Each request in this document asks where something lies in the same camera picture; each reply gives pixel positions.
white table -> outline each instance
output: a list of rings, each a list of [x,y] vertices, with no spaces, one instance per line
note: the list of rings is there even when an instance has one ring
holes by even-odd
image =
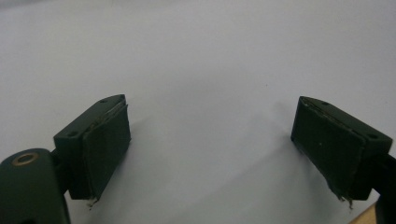
[[[396,2],[0,0],[0,159],[124,93],[133,143],[73,224],[347,223],[290,141],[300,95],[396,137]]]

white surface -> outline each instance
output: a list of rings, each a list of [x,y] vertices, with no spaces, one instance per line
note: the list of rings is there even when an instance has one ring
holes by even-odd
[[[125,93],[134,142],[73,224],[347,223],[376,195],[336,199],[294,112],[319,98],[395,138],[395,24],[392,0],[0,0],[0,159]]]

